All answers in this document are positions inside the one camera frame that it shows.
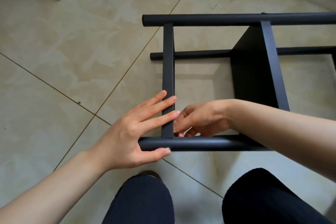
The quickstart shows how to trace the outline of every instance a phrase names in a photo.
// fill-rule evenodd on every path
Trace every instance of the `person's left hand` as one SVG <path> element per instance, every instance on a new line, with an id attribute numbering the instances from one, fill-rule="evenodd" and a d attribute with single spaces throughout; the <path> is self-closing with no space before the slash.
<path id="1" fill-rule="evenodd" d="M 155 97 L 143 102 L 119 118 L 105 134 L 88 149 L 92 159 L 103 172 L 111 169 L 138 167 L 159 161 L 171 154 L 169 149 L 141 151 L 138 139 L 145 133 L 174 120 L 179 111 L 150 119 L 176 102 L 172 96 L 160 102 L 167 92 L 161 91 Z"/>

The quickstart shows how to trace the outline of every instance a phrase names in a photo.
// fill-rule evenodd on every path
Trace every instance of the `grout line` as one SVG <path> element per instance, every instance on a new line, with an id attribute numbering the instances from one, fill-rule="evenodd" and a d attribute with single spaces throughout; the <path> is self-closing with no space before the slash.
<path id="1" fill-rule="evenodd" d="M 66 152 L 66 154 L 63 156 L 63 158 L 61 159 L 61 161 L 57 164 L 57 166 L 55 167 L 55 169 L 53 170 L 53 172 L 57 169 L 57 167 L 61 164 L 61 162 L 63 161 L 63 159 L 65 158 L 65 156 L 69 153 L 69 151 L 71 150 L 71 148 L 75 145 L 75 143 L 77 142 L 77 140 L 81 137 L 82 133 L 86 130 L 87 126 L 90 124 L 90 122 L 93 120 L 93 118 L 95 117 L 95 115 L 91 118 L 91 120 L 89 121 L 89 123 L 85 126 L 85 128 L 83 129 L 83 131 L 79 134 L 79 136 L 77 137 L 77 139 L 73 142 L 72 146 L 69 148 L 69 150 Z"/>
<path id="2" fill-rule="evenodd" d="M 6 55 L 4 55 L 3 53 L 0 52 L 0 54 L 2 56 L 4 56 L 5 58 L 7 58 L 8 60 L 10 60 L 11 62 L 13 62 L 14 64 L 18 65 L 19 67 L 21 67 L 23 70 L 27 71 L 28 73 L 30 73 L 31 75 L 35 76 L 37 79 L 39 79 L 40 81 L 44 82 L 45 84 L 47 84 L 48 86 L 52 87 L 54 90 L 56 90 L 57 92 L 61 93 L 63 96 L 65 96 L 66 98 L 70 99 L 71 101 L 73 101 L 74 103 L 76 103 L 77 105 L 79 105 L 80 107 L 84 108 L 85 110 L 87 110 L 88 112 L 90 112 L 91 114 L 95 115 L 93 112 L 91 112 L 90 110 L 86 109 L 85 107 L 83 107 L 82 105 L 78 104 L 75 100 L 73 100 L 72 98 L 68 97 L 67 95 L 65 95 L 63 92 L 59 91 L 58 89 L 56 89 L 55 87 L 51 86 L 48 82 L 42 80 L 40 77 L 36 76 L 35 74 L 33 74 L 32 72 L 30 72 L 29 70 L 25 69 L 23 66 L 19 65 L 18 63 L 16 63 L 14 60 L 10 59 L 9 57 L 7 57 Z"/>
<path id="3" fill-rule="evenodd" d="M 192 177 L 192 176 L 188 175 L 186 172 L 182 171 L 180 168 L 174 166 L 174 165 L 173 165 L 172 163 L 170 163 L 169 161 L 165 160 L 164 158 L 163 158 L 163 160 L 164 160 L 165 162 L 167 162 L 168 164 L 172 165 L 173 167 L 177 168 L 179 171 L 181 171 L 181 172 L 184 173 L 185 175 L 189 176 L 191 179 L 193 179 L 193 180 L 196 181 L 197 183 L 201 184 L 203 187 L 205 187 L 205 188 L 207 188 L 208 190 L 212 191 L 212 192 L 215 193 L 217 196 L 219 196 L 219 197 L 221 197 L 221 198 L 224 198 L 224 197 L 222 197 L 220 194 L 218 194 L 217 192 L 214 192 L 212 189 L 208 188 L 207 186 L 205 186 L 204 184 L 202 184 L 201 182 L 199 182 L 198 180 L 196 180 L 194 177 Z"/>
<path id="4" fill-rule="evenodd" d="M 181 0 L 178 0 L 176 5 L 174 5 L 173 9 L 170 11 L 169 14 L 171 14 L 173 12 L 173 10 L 175 9 L 175 7 L 178 5 L 178 3 Z M 133 63 L 130 65 L 130 67 L 127 69 L 127 71 L 124 73 L 124 75 L 122 76 L 122 78 L 119 80 L 119 82 L 117 83 L 117 85 L 113 88 L 113 90 L 111 91 L 111 93 L 107 96 L 107 98 L 105 99 L 105 101 L 103 102 L 103 104 L 99 107 L 98 111 L 95 113 L 95 115 L 97 116 L 97 113 L 99 112 L 99 110 L 103 107 L 103 105 L 106 103 L 107 99 L 112 95 L 113 91 L 117 88 L 117 86 L 119 85 L 119 83 L 123 80 L 123 78 L 125 77 L 125 75 L 128 73 L 128 71 L 131 69 L 131 67 L 133 66 L 133 64 L 137 61 L 137 59 L 139 58 L 139 56 L 141 55 L 141 53 L 145 50 L 145 48 L 147 47 L 147 45 L 150 43 L 150 41 L 153 39 L 153 37 L 156 35 L 156 33 L 159 31 L 161 27 L 159 27 L 154 35 L 149 39 L 148 43 L 145 45 L 145 47 L 141 50 L 141 52 L 139 53 L 139 55 L 136 57 L 136 59 L 133 61 Z"/>

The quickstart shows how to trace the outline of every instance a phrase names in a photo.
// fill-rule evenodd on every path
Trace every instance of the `floor tile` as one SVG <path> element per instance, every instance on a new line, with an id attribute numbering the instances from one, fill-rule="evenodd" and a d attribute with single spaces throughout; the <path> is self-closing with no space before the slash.
<path id="1" fill-rule="evenodd" d="M 181 0 L 173 14 L 320 12 L 304 0 Z M 273 27 L 278 47 L 335 45 L 335 26 Z M 177 27 L 175 50 L 232 48 L 246 27 Z M 125 75 L 98 115 L 109 123 L 161 90 L 162 63 L 150 52 L 162 51 L 162 28 Z M 330 56 L 281 57 L 292 111 L 335 118 L 336 73 Z M 233 98 L 229 59 L 175 63 L 176 109 L 213 99 Z M 149 135 L 159 135 L 157 129 Z M 220 195 L 246 171 L 264 167 L 320 212 L 336 196 L 336 184 L 276 152 L 174 152 L 167 160 Z"/>
<path id="2" fill-rule="evenodd" d="M 179 0 L 0 0 L 0 52 L 96 112 Z"/>
<path id="3" fill-rule="evenodd" d="M 51 173 L 92 114 L 0 55 L 0 207 Z"/>
<path id="4" fill-rule="evenodd" d="M 95 117 L 62 163 L 75 153 L 90 147 L 108 127 L 108 124 Z M 101 223 L 123 182 L 142 170 L 155 170 L 160 174 L 173 198 L 176 223 L 223 223 L 222 198 L 164 160 L 106 173 L 74 206 L 62 223 Z"/>

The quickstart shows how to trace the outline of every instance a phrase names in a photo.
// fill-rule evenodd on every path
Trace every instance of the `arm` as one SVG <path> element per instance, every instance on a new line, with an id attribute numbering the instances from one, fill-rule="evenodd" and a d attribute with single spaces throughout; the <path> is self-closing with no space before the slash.
<path id="1" fill-rule="evenodd" d="M 170 155 L 170 150 L 141 151 L 143 134 L 175 119 L 179 111 L 151 118 L 176 102 L 162 91 L 115 122 L 89 149 L 0 209 L 0 223 L 59 223 L 77 201 L 107 171 L 137 167 Z"/>
<path id="2" fill-rule="evenodd" d="M 191 105 L 175 120 L 182 136 L 211 136 L 229 128 L 336 181 L 336 121 L 231 99 Z"/>

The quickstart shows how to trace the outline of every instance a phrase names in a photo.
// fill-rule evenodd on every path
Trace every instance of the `forearm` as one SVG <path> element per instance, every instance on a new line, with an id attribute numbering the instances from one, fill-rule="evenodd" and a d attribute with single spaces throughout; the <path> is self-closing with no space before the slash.
<path id="1" fill-rule="evenodd" d="M 233 100 L 230 128 L 336 181 L 336 121 Z"/>
<path id="2" fill-rule="evenodd" d="M 63 166 L 0 209 L 0 223 L 59 223 L 103 175 L 89 152 Z"/>

